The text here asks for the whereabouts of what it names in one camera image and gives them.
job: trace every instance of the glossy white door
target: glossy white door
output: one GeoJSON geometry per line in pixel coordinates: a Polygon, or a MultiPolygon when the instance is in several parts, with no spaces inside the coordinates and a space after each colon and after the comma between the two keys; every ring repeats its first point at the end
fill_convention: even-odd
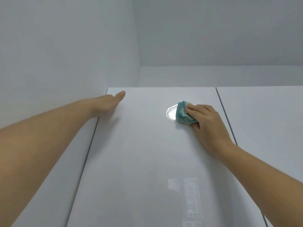
{"type": "Polygon", "coordinates": [[[99,119],[68,226],[265,226],[235,177],[173,118],[179,101],[210,104],[230,132],[215,88],[108,94],[121,90],[116,111],[99,119]]]}
{"type": "Polygon", "coordinates": [[[218,92],[238,145],[303,182],[303,86],[218,92]]]}

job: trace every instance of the hand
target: hand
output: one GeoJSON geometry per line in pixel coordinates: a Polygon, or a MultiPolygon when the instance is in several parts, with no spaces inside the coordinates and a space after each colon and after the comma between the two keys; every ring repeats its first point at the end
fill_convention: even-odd
{"type": "Polygon", "coordinates": [[[86,99],[89,101],[91,118],[100,116],[103,113],[115,109],[125,96],[125,91],[119,92],[117,95],[104,95],[93,99],[86,99]]]}
{"type": "Polygon", "coordinates": [[[199,123],[193,128],[201,143],[215,157],[222,145],[232,144],[229,133],[217,111],[209,105],[188,105],[186,112],[199,123]]]}

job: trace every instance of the microfiber cloth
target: microfiber cloth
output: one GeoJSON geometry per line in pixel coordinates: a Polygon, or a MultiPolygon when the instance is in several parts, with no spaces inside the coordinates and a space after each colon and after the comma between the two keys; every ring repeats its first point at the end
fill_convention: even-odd
{"type": "Polygon", "coordinates": [[[189,105],[189,104],[191,104],[191,103],[185,102],[185,101],[179,102],[178,107],[177,107],[177,111],[176,111],[176,119],[180,123],[184,123],[184,124],[187,124],[187,125],[198,122],[193,117],[191,117],[189,114],[187,114],[187,112],[185,111],[185,108],[187,108],[187,105],[189,105]]]}

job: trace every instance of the person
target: person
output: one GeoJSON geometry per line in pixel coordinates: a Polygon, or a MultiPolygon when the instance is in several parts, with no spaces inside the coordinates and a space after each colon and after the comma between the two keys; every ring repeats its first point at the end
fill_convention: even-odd
{"type": "MultiPolygon", "coordinates": [[[[86,99],[28,118],[0,130],[0,226],[13,224],[48,173],[91,118],[113,110],[124,98],[86,99]]],[[[218,112],[189,105],[200,142],[244,186],[275,227],[303,226],[303,183],[233,144],[218,112]]]]}

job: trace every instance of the person's right arm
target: person's right arm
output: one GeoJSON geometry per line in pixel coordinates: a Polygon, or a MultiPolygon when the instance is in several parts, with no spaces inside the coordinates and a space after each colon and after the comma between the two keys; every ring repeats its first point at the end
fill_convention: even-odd
{"type": "Polygon", "coordinates": [[[275,227],[303,226],[303,183],[233,144],[217,111],[209,105],[188,105],[198,123],[195,133],[205,148],[239,180],[275,227]]]}

